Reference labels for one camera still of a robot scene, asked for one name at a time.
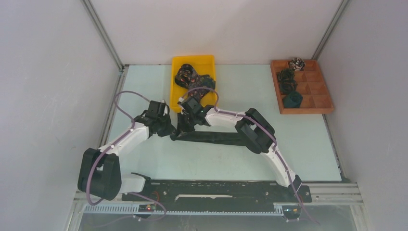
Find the white wall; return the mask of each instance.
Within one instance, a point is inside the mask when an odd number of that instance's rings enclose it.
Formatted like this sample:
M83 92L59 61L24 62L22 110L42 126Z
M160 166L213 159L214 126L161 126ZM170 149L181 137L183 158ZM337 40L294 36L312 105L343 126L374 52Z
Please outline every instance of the white wall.
M0 229L62 230L118 69L79 0L2 0L0 30Z
M407 230L408 1L354 0L319 58L347 175L378 231Z
M312 57L341 0L93 0L125 64L213 54L217 64Z

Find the yellow bin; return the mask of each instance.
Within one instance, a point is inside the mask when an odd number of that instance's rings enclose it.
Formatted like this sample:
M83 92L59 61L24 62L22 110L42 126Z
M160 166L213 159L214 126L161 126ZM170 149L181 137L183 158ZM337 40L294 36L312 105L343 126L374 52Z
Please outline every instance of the yellow bin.
M183 64L192 65L199 75L209 75L214 81L216 81L216 67L213 55L173 57L173 62L171 65L170 108L173 109L173 111L175 111L176 113L181 112L181 108L177 104L179 102L179 98L187 92L187 89L180 87L174 81L174 77ZM215 93L209 92L201 99L201 105L203 107L208 104L214 105L216 103L216 100L217 96L215 95Z

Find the wooden compartment box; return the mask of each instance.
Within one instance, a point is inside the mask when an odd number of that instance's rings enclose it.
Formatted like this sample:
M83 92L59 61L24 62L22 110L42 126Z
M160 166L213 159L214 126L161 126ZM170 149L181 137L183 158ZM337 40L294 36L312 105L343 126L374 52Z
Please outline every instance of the wooden compartment box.
M276 97L281 114L328 114L334 110L332 99L316 60L305 60L303 71L295 71L296 91L303 96L300 108L284 108L283 98L286 97L279 89L278 73L289 68L290 60L274 60L270 65Z

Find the teal rolled fabric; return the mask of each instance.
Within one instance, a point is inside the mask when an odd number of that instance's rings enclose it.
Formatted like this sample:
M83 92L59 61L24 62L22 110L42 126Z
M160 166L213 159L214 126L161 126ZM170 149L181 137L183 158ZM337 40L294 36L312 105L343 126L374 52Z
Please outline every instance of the teal rolled fabric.
M299 108L300 104L302 103L303 96L298 93L297 91L292 91L283 98L283 107L284 108Z

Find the white table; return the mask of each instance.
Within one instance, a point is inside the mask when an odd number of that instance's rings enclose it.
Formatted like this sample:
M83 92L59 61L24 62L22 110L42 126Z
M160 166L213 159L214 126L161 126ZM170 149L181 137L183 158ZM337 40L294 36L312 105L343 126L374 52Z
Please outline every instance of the white table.
M278 146L290 167L303 181L340 181L330 139L321 115L281 115L269 65L216 65L219 107L232 111L257 109L274 127ZM172 81L169 65L129 67L123 90L132 90L151 100L169 102ZM132 116L148 103L133 94L123 94L119 105ZM172 111L173 125L177 125ZM114 139L130 124L116 112L109 134ZM235 131L201 126L197 130ZM261 155L245 147L171 141L157 135L122 158L122 172L137 172L168 180L275 180Z

